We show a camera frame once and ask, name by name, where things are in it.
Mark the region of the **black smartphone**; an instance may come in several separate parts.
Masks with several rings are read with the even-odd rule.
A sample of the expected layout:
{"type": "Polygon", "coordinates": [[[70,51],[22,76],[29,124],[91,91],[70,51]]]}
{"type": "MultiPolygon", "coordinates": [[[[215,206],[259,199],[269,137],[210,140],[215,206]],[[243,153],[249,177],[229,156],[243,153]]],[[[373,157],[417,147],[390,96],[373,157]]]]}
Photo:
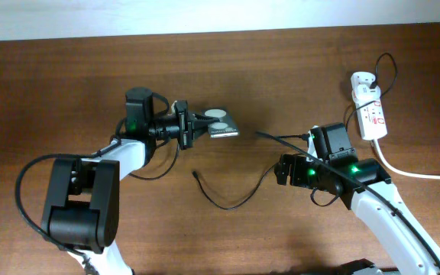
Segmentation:
{"type": "Polygon", "coordinates": [[[217,122],[208,126],[208,133],[211,138],[228,138],[240,134],[238,126],[226,108],[216,107],[203,109],[202,114],[218,119],[217,122]]]}

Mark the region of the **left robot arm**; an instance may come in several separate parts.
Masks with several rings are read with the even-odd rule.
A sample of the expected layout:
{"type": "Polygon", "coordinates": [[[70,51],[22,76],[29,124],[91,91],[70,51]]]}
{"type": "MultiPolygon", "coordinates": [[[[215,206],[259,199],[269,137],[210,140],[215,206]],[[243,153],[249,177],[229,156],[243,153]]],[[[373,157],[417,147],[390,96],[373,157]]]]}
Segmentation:
{"type": "Polygon", "coordinates": [[[158,141],[177,140],[185,150],[221,121],[226,110],[190,112],[176,101],[154,112],[155,92],[136,87],[125,93],[125,119],[110,145],[88,157],[57,157],[53,163],[41,222],[47,240],[57,241],[80,261],[87,274],[132,274],[115,236],[120,181],[144,167],[158,141]]]}

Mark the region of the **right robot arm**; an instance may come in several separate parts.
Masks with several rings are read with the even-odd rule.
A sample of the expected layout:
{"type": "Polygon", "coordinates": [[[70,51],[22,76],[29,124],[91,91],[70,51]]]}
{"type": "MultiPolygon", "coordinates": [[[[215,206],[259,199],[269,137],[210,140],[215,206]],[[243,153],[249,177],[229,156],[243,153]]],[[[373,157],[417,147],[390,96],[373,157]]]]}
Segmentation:
{"type": "Polygon", "coordinates": [[[440,274],[440,247],[413,216],[389,173],[359,160],[342,123],[315,126],[274,167],[280,185],[330,193],[374,234],[402,274],[440,274]]]}

